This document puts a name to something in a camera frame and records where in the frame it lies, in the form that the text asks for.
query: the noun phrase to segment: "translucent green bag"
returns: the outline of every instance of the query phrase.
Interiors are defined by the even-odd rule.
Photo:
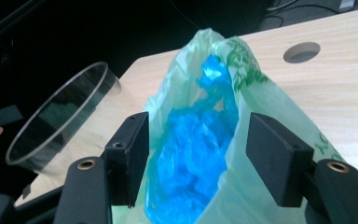
[[[211,54],[217,55],[228,68],[239,122],[227,149],[227,170],[220,175],[218,191],[197,223],[306,223],[306,200],[300,208],[277,206],[246,157],[251,112],[273,117],[298,135],[315,149],[315,161],[342,161],[342,158],[307,115],[260,71],[250,48],[238,37],[225,39],[212,29],[200,30],[172,60],[158,94],[150,97],[145,106],[150,122],[150,158],[158,154],[156,150],[170,112],[191,105],[199,97],[200,65]],[[112,207],[114,223],[150,223],[144,212],[145,205],[150,203],[148,178],[155,178],[156,172],[150,158],[135,207]]]

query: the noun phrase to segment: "table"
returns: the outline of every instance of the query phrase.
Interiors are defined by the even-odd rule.
[[[358,169],[358,10],[243,35],[241,39],[252,49],[261,70],[310,117],[346,162]],[[319,44],[319,54],[304,63],[287,63],[283,54],[304,42]],[[142,110],[147,98],[157,93],[177,52],[140,58],[121,77],[120,84],[136,104],[131,108],[134,113],[136,109]],[[112,98],[105,96],[100,104],[110,104],[109,100]],[[103,125],[102,117],[96,116],[98,113],[87,122]],[[85,124],[79,131],[88,127]],[[107,134],[100,140],[107,143],[111,136]],[[19,198],[16,205],[57,188],[59,183],[54,178],[39,175],[31,185],[30,195],[25,200]]]

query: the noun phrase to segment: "transparent cup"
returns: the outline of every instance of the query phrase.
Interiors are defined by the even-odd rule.
[[[125,118],[141,109],[107,63],[94,63],[34,112],[11,142],[6,162],[54,177],[53,189],[64,183],[72,162],[100,156]]]

